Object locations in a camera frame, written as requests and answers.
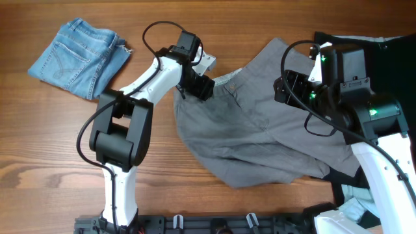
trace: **black strap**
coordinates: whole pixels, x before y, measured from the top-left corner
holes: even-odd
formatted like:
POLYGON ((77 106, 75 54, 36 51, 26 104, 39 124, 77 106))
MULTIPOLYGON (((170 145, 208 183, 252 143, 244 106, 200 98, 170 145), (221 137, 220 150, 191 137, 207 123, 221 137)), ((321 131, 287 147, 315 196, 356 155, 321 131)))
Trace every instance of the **black strap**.
POLYGON ((307 117, 306 117, 305 124, 304 124, 305 130, 306 130, 308 133, 311 133, 312 135, 315 135, 315 136, 318 136, 318 137, 319 137, 319 136, 320 136, 320 137, 330 137, 330 136, 334 135, 334 134, 337 132, 337 130, 336 130, 336 129, 332 129, 332 131, 331 131, 331 133, 330 133, 330 134, 328 134, 328 135, 322 135, 322 134, 319 134, 319 133, 313 133, 313 132, 311 132, 311 131, 307 130, 307 123, 309 122, 309 120, 311 119, 311 117, 312 117, 312 114, 311 114, 311 113, 309 113, 309 114, 307 115, 307 117))

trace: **light blue fabric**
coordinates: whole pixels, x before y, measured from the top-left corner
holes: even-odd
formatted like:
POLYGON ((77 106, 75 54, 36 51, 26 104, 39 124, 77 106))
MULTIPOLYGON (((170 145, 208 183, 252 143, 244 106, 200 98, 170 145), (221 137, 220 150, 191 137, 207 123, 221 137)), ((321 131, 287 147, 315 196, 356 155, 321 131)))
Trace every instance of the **light blue fabric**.
POLYGON ((374 216, 380 218, 371 191, 367 188, 356 188, 350 185, 342 185, 344 204, 339 210, 351 221, 358 223, 365 211, 370 211, 374 216))
POLYGON ((62 25, 29 75, 86 99, 97 98, 129 58, 124 39, 77 18, 62 25))

